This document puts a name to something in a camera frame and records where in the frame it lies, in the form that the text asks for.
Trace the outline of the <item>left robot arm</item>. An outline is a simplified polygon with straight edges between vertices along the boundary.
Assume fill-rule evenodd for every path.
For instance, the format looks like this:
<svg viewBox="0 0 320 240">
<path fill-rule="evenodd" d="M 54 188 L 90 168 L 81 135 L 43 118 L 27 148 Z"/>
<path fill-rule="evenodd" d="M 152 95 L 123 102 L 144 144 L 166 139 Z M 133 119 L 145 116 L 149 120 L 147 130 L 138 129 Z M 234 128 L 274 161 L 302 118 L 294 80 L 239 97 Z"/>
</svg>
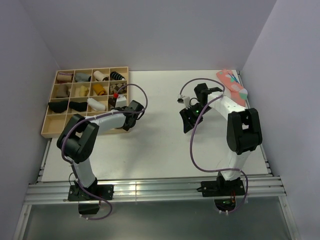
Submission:
<svg viewBox="0 0 320 240">
<path fill-rule="evenodd" d="M 75 114 L 71 117 L 56 145 L 61 150 L 62 159 L 71 166 L 75 191 L 81 197 L 100 199 L 106 192 L 98 186 L 90 162 L 97 136 L 112 129 L 130 130 L 145 110 L 142 104 L 132 100 L 128 106 L 116 107 L 103 114 L 89 117 Z"/>
</svg>

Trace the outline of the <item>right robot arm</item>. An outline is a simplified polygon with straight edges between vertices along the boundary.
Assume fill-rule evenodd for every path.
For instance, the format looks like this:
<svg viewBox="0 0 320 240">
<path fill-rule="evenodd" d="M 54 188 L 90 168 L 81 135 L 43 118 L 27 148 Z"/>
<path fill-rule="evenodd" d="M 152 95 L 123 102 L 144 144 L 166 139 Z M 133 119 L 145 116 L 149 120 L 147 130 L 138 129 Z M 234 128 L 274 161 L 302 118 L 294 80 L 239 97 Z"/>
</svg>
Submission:
<svg viewBox="0 0 320 240">
<path fill-rule="evenodd" d="M 216 180 L 203 183 L 199 192 L 204 196 L 226 196 L 231 194 L 244 195 L 245 187 L 241 180 L 242 168 L 263 140 L 259 113 L 255 108 L 246 108 L 224 95 L 224 89 L 209 88 L 206 83 L 194 88 L 197 103 L 192 105 L 191 98 L 178 96 L 178 103 L 184 104 L 179 112 L 183 122 L 183 132 L 191 132 L 194 138 L 196 129 L 203 121 L 203 115 L 214 109 L 226 119 L 226 143 L 228 146 L 228 166 L 218 169 Z"/>
</svg>

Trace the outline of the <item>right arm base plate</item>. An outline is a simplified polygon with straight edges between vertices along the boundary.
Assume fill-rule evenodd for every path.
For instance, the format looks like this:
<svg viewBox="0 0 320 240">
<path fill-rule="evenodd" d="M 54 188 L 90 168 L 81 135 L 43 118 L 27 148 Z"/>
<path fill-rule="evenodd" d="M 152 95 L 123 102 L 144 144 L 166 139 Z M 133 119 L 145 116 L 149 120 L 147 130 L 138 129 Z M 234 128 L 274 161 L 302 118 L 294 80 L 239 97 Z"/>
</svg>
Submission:
<svg viewBox="0 0 320 240">
<path fill-rule="evenodd" d="M 245 187 L 240 178 L 224 180 L 218 177 L 216 180 L 202 181 L 200 187 L 196 190 L 203 197 L 236 197 L 245 195 Z"/>
</svg>

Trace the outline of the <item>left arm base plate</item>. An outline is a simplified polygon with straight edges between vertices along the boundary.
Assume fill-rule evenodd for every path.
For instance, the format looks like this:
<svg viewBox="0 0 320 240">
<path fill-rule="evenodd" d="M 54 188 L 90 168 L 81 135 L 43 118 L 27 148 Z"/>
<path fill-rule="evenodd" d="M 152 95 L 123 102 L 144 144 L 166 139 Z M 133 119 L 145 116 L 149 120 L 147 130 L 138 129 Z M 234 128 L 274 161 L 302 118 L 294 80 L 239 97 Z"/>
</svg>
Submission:
<svg viewBox="0 0 320 240">
<path fill-rule="evenodd" d="M 96 186 L 86 188 L 86 190 L 91 194 L 103 198 L 105 200 L 112 200 L 114 186 L 112 184 L 98 184 Z M 97 199 L 85 193 L 77 184 L 75 184 L 70 186 L 67 200 L 69 202 L 81 202 L 94 201 Z"/>
</svg>

